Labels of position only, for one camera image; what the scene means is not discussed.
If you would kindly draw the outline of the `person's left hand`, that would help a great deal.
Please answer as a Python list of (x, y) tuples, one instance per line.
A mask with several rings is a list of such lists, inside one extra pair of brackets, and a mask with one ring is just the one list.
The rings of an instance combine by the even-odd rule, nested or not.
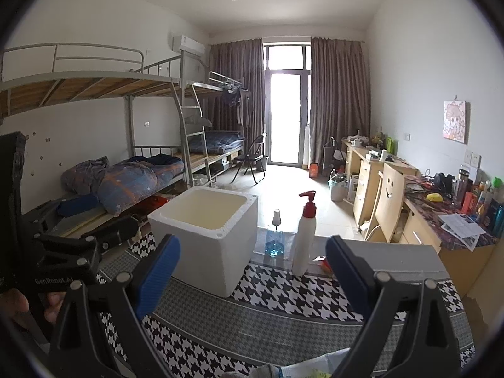
[[(48, 294), (48, 307), (44, 311), (44, 317), (48, 323), (55, 325), (65, 296), (64, 292)], [(30, 310), (29, 302), (19, 290), (10, 289), (7, 293), (1, 294), (1, 308), (10, 319), (14, 320), (23, 329), (29, 328), (26, 315)]]

